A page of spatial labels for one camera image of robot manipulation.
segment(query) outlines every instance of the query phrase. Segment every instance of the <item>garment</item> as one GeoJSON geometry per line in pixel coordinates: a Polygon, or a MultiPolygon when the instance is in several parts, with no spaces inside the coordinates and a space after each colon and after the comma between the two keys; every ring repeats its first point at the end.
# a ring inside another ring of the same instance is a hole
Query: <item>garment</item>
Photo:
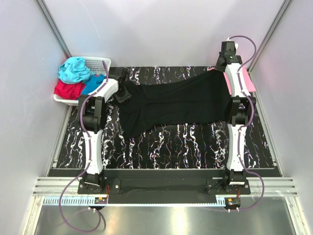
{"type": "Polygon", "coordinates": [[[96,90],[103,82],[105,76],[103,74],[95,74],[91,76],[84,84],[86,85],[83,89],[82,94],[89,94],[96,90]]]}
{"type": "Polygon", "coordinates": [[[59,78],[66,84],[75,84],[87,81],[94,72],[85,65],[86,60],[83,57],[68,58],[64,64],[59,67],[59,78]]]}
{"type": "Polygon", "coordinates": [[[135,85],[132,95],[119,104],[119,118],[125,138],[137,137],[154,125],[211,123],[225,120],[231,99],[222,72],[207,71],[184,81],[160,85],[135,85]]]}
{"type": "Polygon", "coordinates": [[[54,93],[62,97],[63,99],[78,99],[85,84],[82,82],[76,84],[66,84],[61,80],[58,81],[56,87],[54,88],[54,93]]]}

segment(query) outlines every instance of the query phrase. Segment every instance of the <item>black marble tabletop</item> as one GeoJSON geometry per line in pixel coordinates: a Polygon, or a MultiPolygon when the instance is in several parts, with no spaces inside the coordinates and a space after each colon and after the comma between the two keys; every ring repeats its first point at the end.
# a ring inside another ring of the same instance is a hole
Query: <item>black marble tabletop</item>
{"type": "MultiPolygon", "coordinates": [[[[132,67],[130,79],[137,84],[177,82],[210,67],[132,67]]],[[[134,139],[124,139],[119,112],[108,102],[107,124],[101,139],[104,168],[165,169],[224,168],[228,158],[228,128],[224,122],[155,126],[134,139]]],[[[84,168],[85,144],[73,107],[63,139],[57,168],[84,168]]],[[[247,128],[245,164],[250,168],[272,168],[261,121],[256,111],[247,128]]]]}

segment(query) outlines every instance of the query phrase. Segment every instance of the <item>blue cloth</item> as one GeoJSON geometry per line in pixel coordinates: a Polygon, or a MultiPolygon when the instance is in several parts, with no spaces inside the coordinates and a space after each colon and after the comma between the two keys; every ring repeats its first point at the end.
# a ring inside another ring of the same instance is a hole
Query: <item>blue cloth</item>
{"type": "Polygon", "coordinates": [[[82,94],[89,94],[96,90],[103,82],[105,76],[103,74],[99,74],[99,76],[91,76],[84,84],[86,85],[82,91],[82,94]]]}
{"type": "Polygon", "coordinates": [[[68,58],[64,64],[59,67],[58,78],[66,84],[75,84],[87,81],[94,72],[85,65],[86,60],[83,57],[68,58]]]}

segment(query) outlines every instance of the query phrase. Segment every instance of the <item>wire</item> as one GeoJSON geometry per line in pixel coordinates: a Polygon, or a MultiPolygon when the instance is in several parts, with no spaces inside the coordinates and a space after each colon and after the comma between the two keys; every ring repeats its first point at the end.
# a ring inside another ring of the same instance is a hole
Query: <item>wire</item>
{"type": "MultiPolygon", "coordinates": [[[[247,98],[247,100],[249,101],[250,103],[250,106],[251,106],[251,116],[250,116],[250,119],[248,121],[248,123],[246,125],[243,125],[241,126],[239,129],[238,129],[238,156],[243,156],[240,154],[240,132],[241,132],[241,129],[244,128],[244,127],[248,127],[251,123],[252,123],[252,120],[253,120],[253,116],[254,116],[254,107],[253,107],[253,103],[252,103],[252,100],[250,99],[250,97],[243,91],[243,86],[242,86],[242,83],[241,83],[241,79],[240,79],[240,69],[246,65],[247,63],[249,63],[255,56],[256,56],[256,44],[254,43],[254,41],[252,39],[250,39],[249,37],[247,36],[244,36],[244,35],[236,35],[236,36],[233,36],[233,37],[230,37],[229,39],[232,39],[232,38],[245,38],[245,39],[248,39],[254,46],[254,53],[253,55],[251,56],[250,59],[248,59],[247,61],[245,61],[237,70],[237,76],[238,76],[238,80],[239,80],[239,85],[240,85],[240,89],[242,90],[242,93],[244,94],[244,96],[247,98]]],[[[265,191],[265,186],[264,186],[264,181],[262,179],[262,177],[258,174],[258,173],[255,173],[255,172],[252,172],[252,171],[249,171],[243,160],[241,159],[241,157],[239,157],[239,161],[243,167],[243,169],[245,170],[246,173],[248,174],[251,174],[251,175],[255,175],[257,177],[259,177],[259,179],[261,180],[261,183],[262,183],[262,193],[261,193],[261,196],[259,198],[259,200],[251,207],[248,207],[248,208],[244,208],[244,209],[240,209],[241,211],[248,211],[252,208],[255,208],[257,205],[260,204],[260,202],[262,201],[263,199],[263,196],[264,196],[264,191],[265,191]]]]}
{"type": "Polygon", "coordinates": [[[98,229],[98,227],[100,226],[100,223],[101,223],[101,218],[102,218],[102,214],[97,211],[97,210],[94,210],[95,212],[97,212],[98,216],[99,216],[99,222],[98,224],[96,225],[96,227],[94,229],[91,229],[91,230],[81,230],[81,229],[77,229],[75,227],[73,227],[72,225],[70,225],[70,223],[66,220],[66,218],[64,217],[64,214],[63,214],[63,211],[62,211],[62,207],[61,207],[61,200],[62,200],[62,197],[65,193],[65,191],[68,189],[68,187],[75,181],[77,180],[79,177],[81,177],[85,172],[87,172],[88,168],[90,167],[90,163],[91,163],[91,136],[90,134],[88,133],[88,131],[86,130],[85,126],[84,126],[84,123],[83,123],[83,109],[87,103],[87,101],[93,97],[95,94],[97,94],[102,88],[104,88],[104,86],[108,83],[108,80],[109,80],[109,71],[108,71],[108,67],[106,65],[106,63],[104,61],[102,61],[103,63],[103,66],[104,66],[104,69],[105,69],[105,72],[106,72],[106,81],[93,93],[91,93],[89,96],[87,96],[87,98],[84,100],[83,104],[82,104],[82,107],[81,107],[81,112],[80,112],[80,125],[83,129],[84,132],[86,132],[87,136],[88,136],[88,144],[89,144],[89,160],[88,162],[86,163],[87,166],[86,168],[78,175],[76,176],[76,178],[74,178],[73,180],[71,180],[69,182],[68,185],[65,186],[65,188],[63,189],[61,195],[60,195],[60,199],[59,199],[59,211],[60,211],[60,214],[61,214],[61,217],[64,221],[64,223],[66,223],[67,226],[69,226],[70,228],[72,228],[73,230],[77,231],[77,232],[80,232],[80,233],[92,233],[94,231],[96,231],[98,229]]]}

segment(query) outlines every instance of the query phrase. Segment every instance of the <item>white plastic basket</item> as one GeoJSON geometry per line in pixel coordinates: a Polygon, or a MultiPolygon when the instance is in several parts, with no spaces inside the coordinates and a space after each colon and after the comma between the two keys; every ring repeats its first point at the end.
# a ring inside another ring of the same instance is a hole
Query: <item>white plastic basket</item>
{"type": "MultiPolygon", "coordinates": [[[[110,70],[111,60],[108,58],[87,57],[87,56],[82,56],[82,57],[86,59],[86,66],[96,74],[102,73],[103,75],[106,75],[106,71],[105,71],[103,64],[102,64],[103,60],[108,67],[108,71],[110,70]]],[[[57,94],[53,95],[53,99],[55,101],[62,102],[62,103],[65,103],[65,104],[71,105],[71,106],[77,106],[78,105],[78,100],[63,99],[62,97],[58,96],[57,94]]]]}

